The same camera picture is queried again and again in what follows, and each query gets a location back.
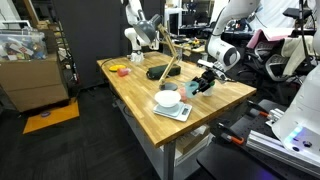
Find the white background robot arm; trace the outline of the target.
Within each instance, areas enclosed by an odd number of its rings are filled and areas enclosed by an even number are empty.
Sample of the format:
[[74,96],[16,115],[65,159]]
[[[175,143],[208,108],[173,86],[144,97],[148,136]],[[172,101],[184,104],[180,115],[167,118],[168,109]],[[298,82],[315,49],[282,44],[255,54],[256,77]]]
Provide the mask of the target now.
[[159,32],[156,32],[156,38],[152,42],[146,42],[134,29],[134,26],[140,21],[145,20],[145,14],[140,0],[120,0],[125,7],[127,22],[129,28],[124,30],[124,35],[131,42],[132,51],[128,58],[135,63],[144,60],[142,48],[148,46],[151,50],[159,49]]

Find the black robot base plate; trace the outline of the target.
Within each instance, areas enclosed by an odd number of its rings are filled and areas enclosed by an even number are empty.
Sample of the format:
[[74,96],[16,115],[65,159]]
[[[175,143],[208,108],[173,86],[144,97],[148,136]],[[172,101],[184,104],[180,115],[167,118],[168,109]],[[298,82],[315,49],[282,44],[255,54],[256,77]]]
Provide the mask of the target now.
[[[287,107],[269,100],[258,103],[265,110]],[[231,129],[247,139],[250,130],[272,137],[271,128],[264,122],[266,118],[258,111],[249,108],[249,116],[243,116],[231,126]],[[206,147],[198,156],[197,163],[214,180],[319,180],[300,169],[287,165],[255,149],[243,145],[218,140]]]

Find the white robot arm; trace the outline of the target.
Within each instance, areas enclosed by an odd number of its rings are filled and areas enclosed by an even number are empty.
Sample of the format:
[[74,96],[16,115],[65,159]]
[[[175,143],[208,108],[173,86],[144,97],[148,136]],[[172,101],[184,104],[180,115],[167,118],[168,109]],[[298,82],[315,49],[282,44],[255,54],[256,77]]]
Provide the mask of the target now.
[[[228,0],[216,18],[208,36],[206,52],[214,63],[199,60],[214,73],[222,75],[240,60],[236,47],[223,38],[227,24],[252,14],[261,0]],[[320,66],[306,76],[300,89],[283,115],[271,125],[273,134],[295,157],[320,162]]]

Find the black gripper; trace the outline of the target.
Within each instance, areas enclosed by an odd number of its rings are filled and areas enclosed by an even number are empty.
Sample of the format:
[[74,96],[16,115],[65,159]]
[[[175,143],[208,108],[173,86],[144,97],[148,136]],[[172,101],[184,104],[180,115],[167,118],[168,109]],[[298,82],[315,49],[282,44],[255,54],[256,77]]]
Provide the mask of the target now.
[[210,87],[211,84],[215,80],[216,74],[211,70],[206,70],[200,78],[195,77],[192,79],[192,81],[196,82],[199,85],[199,88],[194,90],[192,92],[193,95],[196,95],[197,93],[202,93],[204,96],[210,95]]

